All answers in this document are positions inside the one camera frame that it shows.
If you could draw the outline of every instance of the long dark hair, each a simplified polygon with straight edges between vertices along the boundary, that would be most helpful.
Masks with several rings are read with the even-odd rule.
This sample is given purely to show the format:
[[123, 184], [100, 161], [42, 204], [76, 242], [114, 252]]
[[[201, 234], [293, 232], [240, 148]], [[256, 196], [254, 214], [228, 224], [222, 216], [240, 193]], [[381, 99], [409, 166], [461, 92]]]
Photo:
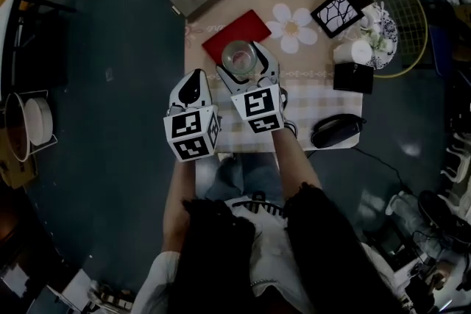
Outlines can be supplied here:
[[[157, 287], [146, 312], [255, 312], [249, 276], [254, 225], [235, 217], [222, 201], [184, 205], [191, 220], [174, 283]], [[402, 312], [350, 223], [322, 190], [303, 184], [287, 201], [285, 214], [294, 258], [316, 313]]]

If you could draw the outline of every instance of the white flower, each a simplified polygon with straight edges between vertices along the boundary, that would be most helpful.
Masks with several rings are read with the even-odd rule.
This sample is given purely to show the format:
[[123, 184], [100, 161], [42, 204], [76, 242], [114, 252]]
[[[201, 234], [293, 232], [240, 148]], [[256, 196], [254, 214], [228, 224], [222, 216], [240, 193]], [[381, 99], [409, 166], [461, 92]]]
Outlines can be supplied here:
[[317, 42], [317, 33], [305, 28], [312, 21], [311, 13], [307, 8], [298, 8], [291, 17], [291, 11], [286, 4], [276, 4], [273, 7], [273, 16], [277, 21], [268, 21], [266, 26], [272, 32], [271, 38], [281, 38], [281, 49], [288, 54], [297, 53], [301, 41], [306, 45]]

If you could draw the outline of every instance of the red book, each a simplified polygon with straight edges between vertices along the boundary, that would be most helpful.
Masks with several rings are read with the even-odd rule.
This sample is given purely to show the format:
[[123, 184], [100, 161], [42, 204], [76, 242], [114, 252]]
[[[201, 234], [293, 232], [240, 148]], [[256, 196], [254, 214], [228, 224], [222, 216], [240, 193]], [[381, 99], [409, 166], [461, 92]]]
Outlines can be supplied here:
[[234, 40], [261, 42], [271, 35], [265, 23], [257, 16], [254, 10], [244, 13], [235, 19], [223, 30], [202, 44], [206, 52], [213, 58], [216, 64], [222, 64], [222, 51], [224, 47]]

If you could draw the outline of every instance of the white cube with markers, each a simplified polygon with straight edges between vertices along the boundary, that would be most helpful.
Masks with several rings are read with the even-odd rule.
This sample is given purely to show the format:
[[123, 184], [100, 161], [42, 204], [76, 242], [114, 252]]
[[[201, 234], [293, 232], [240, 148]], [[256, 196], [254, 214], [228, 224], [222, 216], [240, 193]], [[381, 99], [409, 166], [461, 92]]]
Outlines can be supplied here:
[[256, 134], [282, 129], [283, 105], [278, 84], [257, 88], [231, 97], [243, 121]]
[[214, 154], [220, 130], [216, 105], [170, 115], [163, 123], [167, 142], [179, 161]]

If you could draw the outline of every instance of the patterned fabric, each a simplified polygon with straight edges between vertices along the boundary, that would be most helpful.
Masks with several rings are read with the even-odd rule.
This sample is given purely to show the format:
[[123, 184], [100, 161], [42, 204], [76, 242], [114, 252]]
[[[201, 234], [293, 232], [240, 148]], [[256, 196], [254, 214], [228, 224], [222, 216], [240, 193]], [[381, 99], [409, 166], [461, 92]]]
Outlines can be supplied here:
[[[318, 121], [339, 113], [361, 116], [360, 93], [333, 89], [333, 49], [347, 40], [361, 37], [358, 23], [330, 39], [309, 15], [325, 0], [222, 0], [198, 21], [185, 28], [185, 72], [205, 70], [213, 97], [222, 117], [217, 152], [274, 151], [270, 132], [254, 134], [230, 100], [230, 92], [216, 73], [215, 62], [202, 44], [225, 25], [253, 9], [272, 31], [262, 44], [280, 62], [280, 84], [288, 92], [285, 117], [296, 123], [298, 140], [305, 150], [311, 144], [311, 130]], [[259, 77], [260, 67], [254, 79]], [[356, 135], [334, 148], [351, 148]]]

